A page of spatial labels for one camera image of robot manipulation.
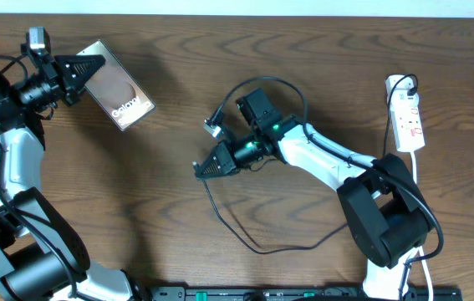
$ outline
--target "white cable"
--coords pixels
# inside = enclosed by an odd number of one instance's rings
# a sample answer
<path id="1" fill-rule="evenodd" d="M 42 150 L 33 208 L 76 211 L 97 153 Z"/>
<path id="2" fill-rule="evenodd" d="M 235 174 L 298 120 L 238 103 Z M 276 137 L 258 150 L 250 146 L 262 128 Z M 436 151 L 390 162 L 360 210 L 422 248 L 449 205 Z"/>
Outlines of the white cable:
<path id="1" fill-rule="evenodd" d="M 422 247 L 419 247 L 419 255 L 424 256 L 424 251 Z M 434 300 L 434 287 L 431 284 L 430 269 L 428 268 L 428 263 L 426 260 L 421 260 L 422 269 L 424 270 L 424 276 L 426 277 L 426 285 L 428 285 L 428 301 Z"/>
<path id="2" fill-rule="evenodd" d="M 415 151 L 410 151 L 411 155 L 411 173 L 413 174 L 413 181 L 417 183 L 417 160 L 415 158 Z"/>

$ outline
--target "thin black wire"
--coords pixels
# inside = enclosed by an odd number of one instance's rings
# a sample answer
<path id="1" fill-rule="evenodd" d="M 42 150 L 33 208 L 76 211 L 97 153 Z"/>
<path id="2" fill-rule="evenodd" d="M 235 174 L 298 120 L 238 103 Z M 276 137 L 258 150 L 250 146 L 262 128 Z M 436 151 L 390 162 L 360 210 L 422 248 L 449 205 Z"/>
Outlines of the thin black wire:
<path id="1" fill-rule="evenodd" d="M 416 87 L 418 87 L 419 81 L 416 78 L 416 75 L 407 74 L 405 77 L 407 77 L 407 76 L 413 76 L 415 78 L 415 81 L 416 81 Z M 323 151 L 326 151 L 330 155 L 335 156 L 335 157 L 337 157 L 337 158 L 339 158 L 343 161 L 346 161 L 350 165 L 357 166 L 359 168 L 364 169 L 365 171 L 371 172 L 371 173 L 375 174 L 376 176 L 380 177 L 381 179 L 383 179 L 385 182 L 388 182 L 388 183 L 396 186 L 398 189 L 401 189 L 402 191 L 407 193 L 409 196 L 411 196 L 413 199 L 415 199 L 415 201 L 419 204 L 421 210 L 430 219 L 430 222 L 433 224 L 433 226 L 434 226 L 434 228 L 436 229 L 436 232 L 437 232 L 437 238 L 438 238 L 437 247 L 432 253 L 428 253 L 425 256 L 421 256 L 421 257 L 417 257 L 417 258 L 410 258 L 410 259 L 406 260 L 405 267 L 404 267 L 404 272 L 403 272 L 403 277 L 402 277 L 403 279 L 402 279 L 402 282 L 400 283 L 400 288 L 399 288 L 400 296 L 401 296 L 401 290 L 404 287 L 405 277 L 407 277 L 407 272 L 410 268 L 410 265 L 412 263 L 415 263 L 415 262 L 418 262 L 418 261 L 421 261 L 421 260 L 427 260 L 427 259 L 430 259 L 430 258 L 433 258 L 433 257 L 437 256 L 441 252 L 441 250 L 443 249 L 443 245 L 444 245 L 444 242 L 445 242 L 445 238 L 443 237 L 443 231 L 441 229 L 441 225 L 439 224 L 439 222 L 437 221 L 437 219 L 433 215 L 433 213 L 430 211 L 428 206 L 423 201 L 420 200 L 422 198 L 422 196 L 417 196 L 416 192 L 413 192 L 407 184 L 405 184 L 402 180 L 396 178 L 395 176 L 387 175 L 387 174 L 385 174 L 381 171 L 378 171 L 378 170 L 376 170 L 372 167 L 363 165 L 363 164 L 361 164 L 357 161 L 354 161 L 351 157 L 345 157 L 345 156 L 335 152 L 334 150 L 330 150 L 329 148 L 323 146 L 318 141 L 316 141 L 309 134 L 308 129 L 307 129 L 307 123 L 308 123 L 308 101 L 307 101 L 307 99 L 305 98 L 305 96 L 303 96 L 303 93 L 296 86 L 294 86 L 293 84 L 290 84 L 289 82 L 287 82 L 283 79 L 279 79 L 279 78 L 276 78 L 276 77 L 273 77 L 273 76 L 259 76 L 259 77 L 253 78 L 253 79 L 245 80 L 244 82 L 238 84 L 235 88 L 233 88 L 229 92 L 229 94 L 227 94 L 226 98 L 222 101 L 222 104 L 220 105 L 220 107 L 218 107 L 218 110 L 215 112 L 213 117 L 216 117 L 216 115 L 222 110 L 223 106 L 226 104 L 227 100 L 231 97 L 231 95 L 238 88 L 242 87 L 245 84 L 249 84 L 252 81 L 256 81 L 256 80 L 275 80 L 275 81 L 278 81 L 279 83 L 286 84 L 288 87 L 292 88 L 299 95 L 300 99 L 303 102 L 303 133 L 305 134 L 305 136 L 307 137 L 307 139 L 309 141 L 313 142 L 318 148 L 320 148 Z M 398 85 L 399 82 L 400 82 L 400 80 L 395 84 L 393 89 L 396 88 L 396 86 Z M 207 194 L 209 194 L 209 196 L 210 196 L 210 193 L 208 193 L 208 187 L 206 186 L 205 182 L 204 182 L 204 184 L 205 184 L 205 187 L 207 189 Z M 235 234 L 237 236 L 237 238 L 239 238 L 241 240 L 241 242 L 243 242 L 252 251 L 255 251 L 251 247 L 249 247 L 223 220 L 222 220 L 222 222 L 233 232 L 233 234 Z"/>
<path id="2" fill-rule="evenodd" d="M 15 87 L 16 89 L 22 88 L 22 87 L 27 83 L 27 80 L 28 80 L 27 67 L 25 67 L 25 64 L 23 64 L 23 62 L 21 61 L 21 59 L 23 59 L 24 57 L 25 57 L 25 55 L 20 55 L 20 56 L 14 58 L 13 56 L 10 56 L 10 55 L 0 54 L 0 59 L 4 59 L 4 60 L 9 60 L 9 61 L 11 61 L 8 65 L 6 65 L 6 67 L 4 67 L 4 68 L 1 70 L 1 73 L 5 73 L 5 72 L 6 72 L 8 69 L 10 69 L 10 67 L 12 67 L 15 63 L 19 64 L 19 65 L 21 66 L 21 68 L 23 69 L 23 80 L 14 85 L 14 87 Z"/>
<path id="3" fill-rule="evenodd" d="M 402 80 L 407 79 L 409 77 L 412 77 L 415 79 L 415 88 L 419 88 L 419 79 L 417 79 L 417 76 L 414 74 L 407 74 L 407 75 L 404 75 L 404 77 L 402 77 L 401 79 L 399 79 L 389 92 L 389 99 L 387 100 L 387 125 L 385 126 L 384 151 L 381 155 L 382 158 L 385 157 L 385 152 L 387 151 L 387 136 L 389 135 L 389 125 L 390 125 L 390 101 L 393 98 L 393 92 L 395 91 L 396 86 Z"/>
<path id="4" fill-rule="evenodd" d="M 268 159 L 268 160 L 264 161 L 263 164 L 262 164 L 261 166 L 259 166 L 259 168 L 257 168 L 257 169 L 252 169 L 252 167 L 250 166 L 250 171 L 251 171 L 251 172 L 258 172 L 258 171 L 260 171 L 267 163 L 269 163 L 269 162 L 274 162 L 274 161 L 277 161 L 277 160 L 278 160 L 278 159 Z"/>
<path id="5" fill-rule="evenodd" d="M 266 252 L 258 251 L 256 249 L 254 249 L 252 246 L 250 246 L 249 244 L 247 244 L 247 242 L 244 239 L 242 239 L 242 237 L 240 237 L 240 235 L 238 235 L 238 233 L 235 230 L 233 230 L 233 228 L 231 226 L 229 226 L 229 224 L 223 219 L 223 217 L 220 215 L 220 212 L 218 211 L 216 203 L 212 199 L 212 195 L 211 195 L 211 191 L 209 190 L 209 186 L 206 184 L 206 182 L 204 180 L 201 180 L 201 181 L 203 182 L 203 185 L 205 186 L 205 191 L 206 191 L 207 196 L 209 197 L 209 201 L 211 201 L 212 210 L 214 210 L 214 213 L 216 213 L 216 215 L 217 215 L 218 219 L 220 220 L 220 222 L 222 222 L 222 224 L 224 224 L 227 227 L 227 229 L 229 229 L 229 231 L 231 231 L 238 238 L 238 240 L 240 242 L 242 242 L 242 244 L 244 246 L 246 246 L 250 251 L 252 251 L 256 254 L 259 254 L 259 255 L 268 255 L 268 254 L 274 254 L 274 253 L 280 253 L 280 252 L 286 252 L 286 251 L 308 251 L 308 250 L 313 250 L 316 247 L 320 246 L 323 242 L 327 241 L 334 234 L 336 234 L 337 232 L 343 230 L 346 226 L 348 226 L 348 224 L 345 223 L 341 227 L 338 227 L 337 229 L 335 229 L 332 232 L 328 233 L 328 235 L 326 235 L 325 237 L 322 237 L 322 239 L 320 239 L 318 242 L 316 242 L 312 246 L 308 246 L 308 247 L 306 247 L 306 246 L 283 247 L 283 248 L 279 248 L 277 250 L 266 251 Z"/>
<path id="6" fill-rule="evenodd" d="M 3 148 L 3 145 L 0 143 L 0 201 L 4 205 L 4 207 L 7 209 L 8 213 L 12 214 L 13 217 L 15 217 L 21 224 L 26 227 L 34 236 L 39 238 L 48 248 L 49 250 L 54 254 L 54 256 L 57 257 L 59 260 L 60 264 L 62 267 L 64 267 L 64 271 L 66 273 L 66 276 L 68 277 L 69 284 L 71 285 L 71 292 L 69 293 L 70 298 L 76 298 L 77 297 L 77 282 L 74 280 L 73 276 L 73 271 L 72 268 L 69 266 L 67 259 L 65 256 L 60 252 L 59 249 L 57 249 L 52 242 L 49 241 L 48 238 L 46 238 L 33 224 L 31 224 L 29 221 L 27 221 L 24 217 L 22 217 L 19 213 L 18 210 L 12 205 L 6 201 L 6 199 L 3 196 L 3 188 L 1 187 L 1 182 L 3 180 L 3 169 L 1 166 L 3 166 L 4 162 L 4 153 L 5 150 Z"/>

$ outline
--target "wooden table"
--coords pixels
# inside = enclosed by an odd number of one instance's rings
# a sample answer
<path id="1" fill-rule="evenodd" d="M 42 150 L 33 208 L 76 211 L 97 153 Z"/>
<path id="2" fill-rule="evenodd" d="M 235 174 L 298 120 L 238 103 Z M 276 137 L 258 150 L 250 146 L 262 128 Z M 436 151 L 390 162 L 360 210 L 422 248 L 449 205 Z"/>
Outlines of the wooden table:
<path id="1" fill-rule="evenodd" d="M 260 74 L 296 84 L 325 136 L 380 156 L 384 80 L 415 73 L 426 136 L 420 189 L 446 239 L 431 276 L 474 300 L 474 19 L 0 15 L 0 54 L 17 55 L 30 26 L 45 26 L 55 54 L 102 39 L 158 105 L 123 133 L 88 95 L 44 124 L 43 194 L 94 260 L 148 285 L 360 283 L 366 260 L 347 228 L 310 252 L 248 251 L 217 220 L 191 163 L 216 144 L 203 120 L 229 89 Z M 288 89 L 261 86 L 284 113 L 302 111 Z M 227 115 L 243 134 L 235 105 Z M 345 222 L 334 191 L 278 162 L 210 186 L 222 215 L 265 250 L 311 245 Z M 435 245 L 432 233 L 426 251 Z M 425 285 L 419 265 L 410 280 Z"/>

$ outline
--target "power outlet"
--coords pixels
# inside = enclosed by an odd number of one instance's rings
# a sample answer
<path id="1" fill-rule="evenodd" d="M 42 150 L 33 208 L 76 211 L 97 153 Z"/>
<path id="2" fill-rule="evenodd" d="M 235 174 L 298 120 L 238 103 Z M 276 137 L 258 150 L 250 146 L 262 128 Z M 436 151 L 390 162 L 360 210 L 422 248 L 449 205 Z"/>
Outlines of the power outlet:
<path id="1" fill-rule="evenodd" d="M 391 75 L 385 81 L 387 100 L 392 87 L 404 75 Z M 422 124 L 419 114 L 419 94 L 409 96 L 408 90 L 413 88 L 411 78 L 403 79 L 393 91 L 390 104 L 391 119 L 395 132 L 396 149 L 401 152 L 416 151 L 425 145 Z"/>

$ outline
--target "wood grain surface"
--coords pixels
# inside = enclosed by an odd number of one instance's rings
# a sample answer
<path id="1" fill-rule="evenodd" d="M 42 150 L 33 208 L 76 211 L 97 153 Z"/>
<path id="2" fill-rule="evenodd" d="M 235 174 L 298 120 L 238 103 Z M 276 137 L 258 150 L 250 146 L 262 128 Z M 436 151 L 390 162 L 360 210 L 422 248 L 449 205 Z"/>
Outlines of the wood grain surface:
<path id="1" fill-rule="evenodd" d="M 360 283 L 366 261 L 347 228 L 310 252 L 248 251 L 217 220 L 191 163 L 216 144 L 203 120 L 229 89 L 260 74 L 296 84 L 322 134 L 380 156 L 384 80 L 415 73 L 426 136 L 417 152 L 420 189 L 445 233 L 431 276 L 474 300 L 474 19 L 0 15 L 0 54 L 17 55 L 30 26 L 45 26 L 54 54 L 102 39 L 158 105 L 120 132 L 86 95 L 44 124 L 43 194 L 92 259 L 148 285 Z M 302 111 L 291 91 L 261 86 L 284 113 Z M 227 115 L 244 133 L 235 105 Z M 345 223 L 334 191 L 279 162 L 210 188 L 221 214 L 265 250 L 314 244 Z M 435 245 L 432 233 L 426 251 Z M 410 281 L 425 284 L 419 265 Z"/>

